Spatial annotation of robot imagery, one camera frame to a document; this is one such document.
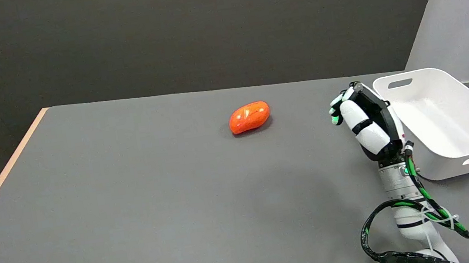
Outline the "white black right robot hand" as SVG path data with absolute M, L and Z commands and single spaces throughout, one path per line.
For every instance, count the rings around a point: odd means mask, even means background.
M 383 166 L 401 160 L 406 145 L 403 124 L 391 103 L 364 83 L 355 81 L 331 101 L 332 123 L 345 123 L 366 156 Z

